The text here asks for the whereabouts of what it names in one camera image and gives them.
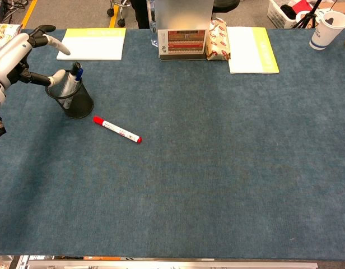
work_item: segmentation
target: white cup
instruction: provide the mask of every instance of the white cup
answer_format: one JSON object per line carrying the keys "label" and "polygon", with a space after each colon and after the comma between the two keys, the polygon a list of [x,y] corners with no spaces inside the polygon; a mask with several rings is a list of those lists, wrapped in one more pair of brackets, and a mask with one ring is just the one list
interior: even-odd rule
{"label": "white cup", "polygon": [[[333,18],[332,25],[326,22],[331,18]],[[309,45],[314,49],[325,49],[343,28],[345,28],[345,15],[337,11],[329,11],[317,25]]]}

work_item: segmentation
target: chair wheel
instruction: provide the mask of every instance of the chair wheel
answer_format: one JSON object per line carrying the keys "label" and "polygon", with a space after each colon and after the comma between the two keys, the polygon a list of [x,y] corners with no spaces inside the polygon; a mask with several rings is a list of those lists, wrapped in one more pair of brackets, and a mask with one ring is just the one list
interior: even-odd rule
{"label": "chair wheel", "polygon": [[124,18],[119,19],[118,25],[119,25],[119,27],[124,27],[125,26],[125,19]]}
{"label": "chair wheel", "polygon": [[109,17],[113,17],[114,16],[114,9],[110,8],[106,11],[106,13],[108,14]]}

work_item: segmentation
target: white basket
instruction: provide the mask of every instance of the white basket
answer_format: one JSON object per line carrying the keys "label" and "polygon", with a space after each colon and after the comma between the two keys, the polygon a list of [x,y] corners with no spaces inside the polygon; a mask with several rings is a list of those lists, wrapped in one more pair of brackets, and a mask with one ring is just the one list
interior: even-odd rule
{"label": "white basket", "polygon": [[296,20],[291,20],[280,9],[284,4],[288,4],[290,0],[269,0],[267,17],[273,22],[277,28],[292,28],[297,24]]}

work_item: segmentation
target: yellow notebook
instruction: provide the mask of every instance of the yellow notebook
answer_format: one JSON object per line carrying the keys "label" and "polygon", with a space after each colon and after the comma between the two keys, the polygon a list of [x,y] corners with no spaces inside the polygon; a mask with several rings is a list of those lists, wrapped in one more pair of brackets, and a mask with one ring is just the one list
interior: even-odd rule
{"label": "yellow notebook", "polygon": [[58,60],[121,60],[125,28],[67,29],[62,43],[71,55],[59,52]]}
{"label": "yellow notebook", "polygon": [[279,73],[263,27],[228,27],[230,73]]}

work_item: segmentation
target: robotic hand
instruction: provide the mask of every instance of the robotic hand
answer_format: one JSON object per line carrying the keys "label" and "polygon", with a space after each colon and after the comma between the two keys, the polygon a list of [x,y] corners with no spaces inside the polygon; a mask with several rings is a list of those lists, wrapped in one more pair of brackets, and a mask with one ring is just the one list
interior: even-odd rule
{"label": "robotic hand", "polygon": [[[41,25],[30,34],[21,33],[0,49],[0,106],[6,99],[4,91],[18,80],[24,83],[34,83],[47,87],[57,84],[65,75],[65,70],[59,70],[54,75],[46,77],[28,70],[27,57],[32,48],[51,45],[66,55],[69,50],[57,39],[47,35],[55,30],[55,26]],[[6,133],[0,117],[0,136]]]}

